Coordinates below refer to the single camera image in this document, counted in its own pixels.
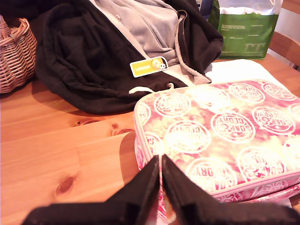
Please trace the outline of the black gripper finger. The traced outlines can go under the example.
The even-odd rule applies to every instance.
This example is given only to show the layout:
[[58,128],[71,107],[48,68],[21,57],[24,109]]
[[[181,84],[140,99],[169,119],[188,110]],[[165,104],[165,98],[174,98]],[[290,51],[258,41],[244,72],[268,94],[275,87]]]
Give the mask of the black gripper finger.
[[159,157],[156,155],[128,184],[106,200],[111,217],[105,224],[146,224],[159,187]]
[[216,225],[217,201],[193,183],[166,155],[162,156],[163,185],[181,225]]

